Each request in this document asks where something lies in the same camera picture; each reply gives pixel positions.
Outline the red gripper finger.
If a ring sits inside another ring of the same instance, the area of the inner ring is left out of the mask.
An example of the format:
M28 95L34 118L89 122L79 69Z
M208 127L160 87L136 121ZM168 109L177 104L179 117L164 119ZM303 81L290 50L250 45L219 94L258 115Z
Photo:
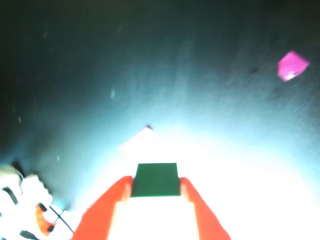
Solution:
M83 214L73 233L73 240L106 240L115 212L116 203L130 196L132 176L124 176L115 182Z
M199 192L186 177L180 178L180 194L193 203L200 240L230 240L230 235L223 228Z

